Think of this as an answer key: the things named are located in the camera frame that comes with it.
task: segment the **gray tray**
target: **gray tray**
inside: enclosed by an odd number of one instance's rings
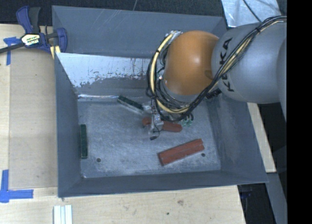
[[[267,181],[246,103],[223,95],[203,101],[190,127],[155,140],[142,127],[144,115],[117,103],[119,95],[149,102],[146,69],[166,33],[198,29],[220,37],[223,18],[53,7],[53,19],[69,37],[67,53],[55,58],[60,197]],[[84,160],[79,124],[87,125]],[[160,165],[158,152],[197,138],[203,152]]]

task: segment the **red wooden block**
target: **red wooden block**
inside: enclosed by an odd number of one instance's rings
[[[205,147],[203,146],[203,141],[201,139],[196,139],[191,142],[162,151],[158,153],[158,158],[161,165],[164,166],[186,156],[200,152],[204,149]]]

